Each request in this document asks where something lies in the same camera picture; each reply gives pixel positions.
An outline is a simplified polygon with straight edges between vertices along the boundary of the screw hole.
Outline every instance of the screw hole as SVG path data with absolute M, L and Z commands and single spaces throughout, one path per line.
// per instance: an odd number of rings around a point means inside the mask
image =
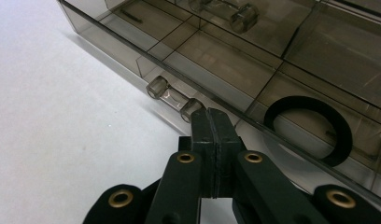
M 189 163 L 194 161 L 194 156 L 191 154 L 185 153 L 185 154 L 179 155 L 176 159 L 182 163 Z
M 333 204 L 343 208 L 356 206 L 356 201 L 352 197 L 337 189 L 327 191 L 327 197 Z
M 248 153 L 245 156 L 246 160 L 249 162 L 261 162 L 262 157 L 256 153 Z
M 133 194 L 127 189 L 120 189 L 109 197 L 108 203 L 111 207 L 121 208 L 133 200 Z

